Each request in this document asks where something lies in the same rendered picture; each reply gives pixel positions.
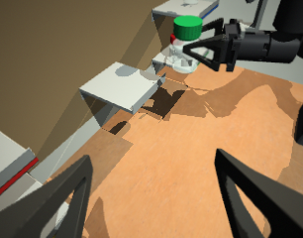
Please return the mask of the clear bottle with yellow cap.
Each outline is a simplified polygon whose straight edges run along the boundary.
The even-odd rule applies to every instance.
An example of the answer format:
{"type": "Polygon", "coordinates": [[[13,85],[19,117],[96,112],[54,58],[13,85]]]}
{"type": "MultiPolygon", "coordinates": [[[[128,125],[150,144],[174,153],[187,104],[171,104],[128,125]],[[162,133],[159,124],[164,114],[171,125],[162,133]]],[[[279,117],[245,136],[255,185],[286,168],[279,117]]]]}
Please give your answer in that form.
{"type": "Polygon", "coordinates": [[[187,4],[187,5],[196,5],[196,4],[198,4],[198,1],[199,0],[183,0],[184,4],[187,4]]]}

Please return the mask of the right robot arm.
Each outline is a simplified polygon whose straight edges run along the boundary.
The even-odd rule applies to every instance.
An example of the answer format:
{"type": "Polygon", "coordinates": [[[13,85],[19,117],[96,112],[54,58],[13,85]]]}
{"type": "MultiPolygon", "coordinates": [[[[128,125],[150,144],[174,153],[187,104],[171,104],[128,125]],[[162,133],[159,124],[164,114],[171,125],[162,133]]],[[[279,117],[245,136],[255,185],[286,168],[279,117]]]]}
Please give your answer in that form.
{"type": "Polygon", "coordinates": [[[276,31],[268,32],[263,61],[292,63],[296,56],[303,59],[303,0],[280,0],[272,26],[276,31]]]}

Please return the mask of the white bottle with green cap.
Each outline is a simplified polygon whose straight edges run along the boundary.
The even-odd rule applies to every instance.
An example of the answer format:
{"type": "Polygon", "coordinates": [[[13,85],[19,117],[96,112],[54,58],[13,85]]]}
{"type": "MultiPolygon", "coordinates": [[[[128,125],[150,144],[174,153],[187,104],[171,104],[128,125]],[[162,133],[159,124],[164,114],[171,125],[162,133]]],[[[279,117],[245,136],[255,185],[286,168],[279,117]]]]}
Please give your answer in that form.
{"type": "Polygon", "coordinates": [[[172,43],[172,69],[180,74],[190,74],[197,69],[198,60],[182,52],[184,45],[199,41],[203,20],[196,16],[180,16],[174,19],[172,43]]]}

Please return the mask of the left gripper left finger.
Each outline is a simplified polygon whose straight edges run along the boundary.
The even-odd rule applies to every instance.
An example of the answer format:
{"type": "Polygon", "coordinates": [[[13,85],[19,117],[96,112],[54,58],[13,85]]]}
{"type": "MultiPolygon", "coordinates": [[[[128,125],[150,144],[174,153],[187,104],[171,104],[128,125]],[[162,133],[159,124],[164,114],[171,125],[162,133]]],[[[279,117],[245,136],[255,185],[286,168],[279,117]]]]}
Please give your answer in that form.
{"type": "Polygon", "coordinates": [[[0,238],[41,238],[44,227],[74,191],[54,238],[82,238],[93,166],[84,155],[57,177],[0,211],[0,238]]]}

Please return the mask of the white bottle with red cap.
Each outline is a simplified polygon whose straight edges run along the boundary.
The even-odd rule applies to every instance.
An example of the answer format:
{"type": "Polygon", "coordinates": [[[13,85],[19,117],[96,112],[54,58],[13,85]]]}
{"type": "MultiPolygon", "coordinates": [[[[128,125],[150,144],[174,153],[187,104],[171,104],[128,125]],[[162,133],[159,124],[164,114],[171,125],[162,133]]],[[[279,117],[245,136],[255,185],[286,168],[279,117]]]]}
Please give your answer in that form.
{"type": "Polygon", "coordinates": [[[170,35],[170,43],[171,45],[169,46],[169,61],[172,62],[172,43],[174,41],[175,37],[173,34],[170,35]]]}

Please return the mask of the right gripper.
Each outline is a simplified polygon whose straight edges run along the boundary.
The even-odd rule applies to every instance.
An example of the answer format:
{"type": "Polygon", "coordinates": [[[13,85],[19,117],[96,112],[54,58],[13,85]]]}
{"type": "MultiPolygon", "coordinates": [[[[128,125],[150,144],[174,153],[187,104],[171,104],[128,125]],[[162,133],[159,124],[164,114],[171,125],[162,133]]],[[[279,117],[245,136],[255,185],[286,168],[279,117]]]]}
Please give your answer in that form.
{"type": "Polygon", "coordinates": [[[243,19],[239,19],[239,22],[238,19],[230,19],[229,24],[224,24],[223,28],[224,18],[219,18],[202,26],[201,33],[215,29],[214,37],[199,39],[197,42],[184,45],[182,52],[214,71],[219,71],[222,63],[227,64],[226,72],[233,72],[236,58],[237,60],[263,61],[263,57],[267,53],[267,49],[264,49],[263,45],[269,44],[269,31],[260,30],[259,26],[266,3],[267,0],[259,0],[253,23],[244,22],[243,19]],[[240,41],[242,41],[241,46],[240,41]],[[214,51],[212,59],[207,59],[190,51],[202,47],[214,51]],[[239,53],[238,49],[240,49],[239,53]]]}

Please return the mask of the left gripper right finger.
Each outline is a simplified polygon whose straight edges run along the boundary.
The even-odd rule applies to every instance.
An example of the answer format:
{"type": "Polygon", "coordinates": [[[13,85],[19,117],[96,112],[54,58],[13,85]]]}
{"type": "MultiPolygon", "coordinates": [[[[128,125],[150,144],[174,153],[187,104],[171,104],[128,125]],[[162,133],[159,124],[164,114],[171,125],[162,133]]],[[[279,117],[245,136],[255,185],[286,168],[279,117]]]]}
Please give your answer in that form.
{"type": "Polygon", "coordinates": [[[233,238],[264,238],[237,187],[270,225],[268,238],[303,238],[303,194],[269,178],[225,150],[216,149],[214,166],[233,238]]]}

